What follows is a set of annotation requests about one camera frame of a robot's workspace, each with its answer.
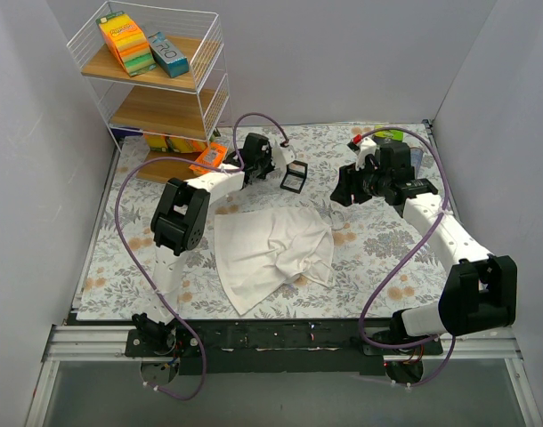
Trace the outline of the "white garment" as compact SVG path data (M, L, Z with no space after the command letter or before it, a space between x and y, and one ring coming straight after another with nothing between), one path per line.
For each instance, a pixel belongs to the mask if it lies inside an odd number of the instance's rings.
M314 208L218 214L214 232L219 279L240 316L300 277L326 288L335 284L332 229Z

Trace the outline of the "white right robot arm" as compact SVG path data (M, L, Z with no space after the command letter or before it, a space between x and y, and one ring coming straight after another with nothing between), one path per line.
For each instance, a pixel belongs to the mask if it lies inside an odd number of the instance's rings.
M418 179L409 146L382 145L361 135L350 142L354 163L340 167L331 200L342 206L381 197L422 235L447 273L438 302L400 310L390 320L389 346L412 352L422 339L511 326L516 318L517 267L477 243L444 207L427 179Z

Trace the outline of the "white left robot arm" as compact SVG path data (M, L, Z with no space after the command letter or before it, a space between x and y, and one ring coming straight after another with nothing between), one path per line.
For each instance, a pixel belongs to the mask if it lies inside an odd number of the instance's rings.
M132 316L141 343L156 355L169 354L176 345L174 315L188 253L203 238L209 206L239 191L275 169L270 140L249 133L239 154L228 155L223 171L181 181L170 179L151 220L155 244L152 282L155 294L142 314Z

